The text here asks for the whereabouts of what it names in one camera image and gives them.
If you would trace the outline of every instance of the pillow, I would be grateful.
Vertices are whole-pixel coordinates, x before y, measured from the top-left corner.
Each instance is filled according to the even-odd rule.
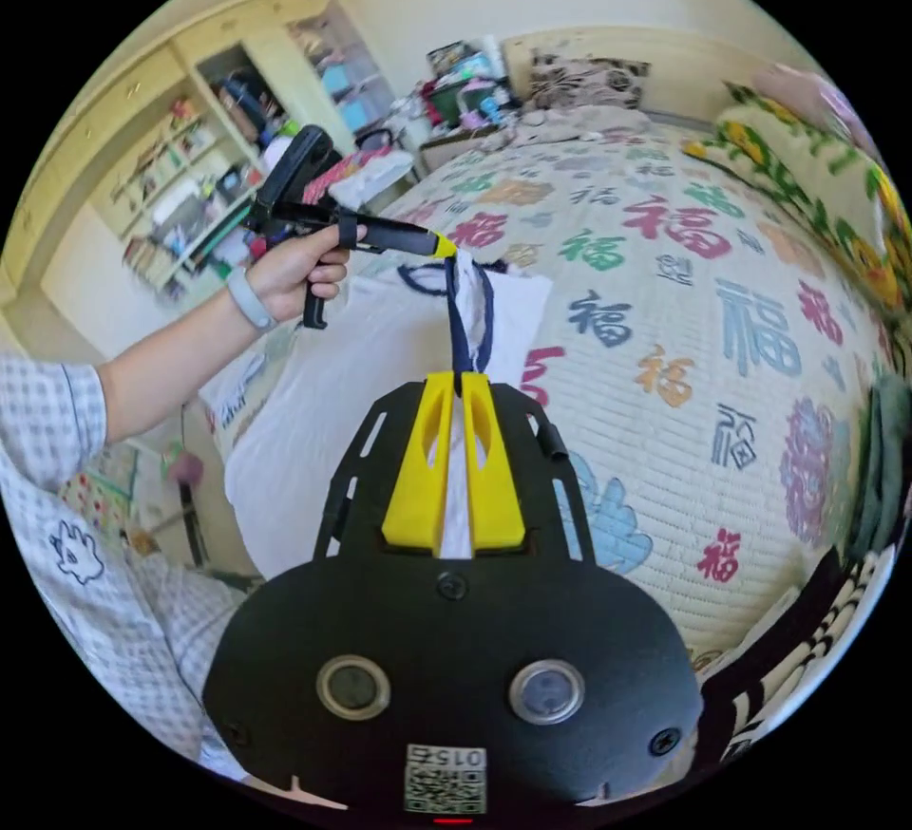
[[[912,226],[892,181],[860,149],[773,100],[727,84],[736,105],[690,156],[764,191],[851,270],[890,319],[912,311]]]
[[[534,108],[639,108],[651,66],[619,58],[565,58],[533,51],[529,103]]]

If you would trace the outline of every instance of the black strap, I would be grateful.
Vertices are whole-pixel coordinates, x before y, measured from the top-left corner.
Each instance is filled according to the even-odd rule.
[[[353,251],[358,245],[358,214],[340,208],[336,213],[336,223],[339,226],[339,247]]]

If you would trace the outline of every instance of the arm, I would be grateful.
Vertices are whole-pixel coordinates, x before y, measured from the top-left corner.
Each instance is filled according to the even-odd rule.
[[[348,260],[347,251],[337,250],[338,243],[338,228],[332,226],[286,241],[254,264],[248,281],[275,320],[292,320],[302,313],[306,282],[321,298],[338,295],[337,283]],[[260,335],[231,294],[222,290],[99,366],[107,442],[142,434],[163,422]]]

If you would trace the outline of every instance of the pillowcase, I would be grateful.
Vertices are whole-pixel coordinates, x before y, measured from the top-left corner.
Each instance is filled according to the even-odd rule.
[[[639,108],[652,65],[620,58],[565,58],[533,50],[529,104],[533,108],[615,105]]]

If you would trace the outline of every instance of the label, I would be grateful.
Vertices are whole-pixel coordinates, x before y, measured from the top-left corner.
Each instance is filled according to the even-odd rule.
[[[483,747],[409,745],[405,809],[413,814],[484,814],[487,753]]]

